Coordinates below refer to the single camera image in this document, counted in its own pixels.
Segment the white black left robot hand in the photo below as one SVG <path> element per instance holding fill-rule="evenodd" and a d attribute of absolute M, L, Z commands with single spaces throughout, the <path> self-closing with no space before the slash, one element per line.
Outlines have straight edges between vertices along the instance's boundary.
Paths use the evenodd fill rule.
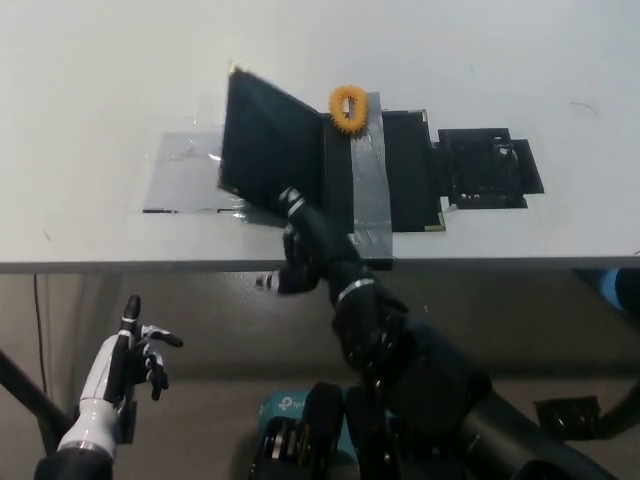
<path fill-rule="evenodd" d="M 96 355 L 85 381 L 81 400 L 104 400 L 116 409 L 133 399 L 137 385 L 149 383 L 151 398 L 160 399 L 169 388 L 159 342 L 175 348 L 184 345 L 172 332 L 140 322 L 141 298 L 129 297 L 117 332 L 108 337 Z"/>

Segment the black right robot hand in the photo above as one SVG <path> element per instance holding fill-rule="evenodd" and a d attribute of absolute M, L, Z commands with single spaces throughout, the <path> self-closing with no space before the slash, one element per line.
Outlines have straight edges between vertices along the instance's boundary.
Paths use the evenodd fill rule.
<path fill-rule="evenodd" d="M 348 234 L 298 190 L 287 188 L 278 202 L 287 220 L 283 233 L 286 264 L 258 276 L 258 289 L 297 295 L 314 290 L 324 280 L 330 301 L 336 305 L 355 290 L 376 283 Z"/>

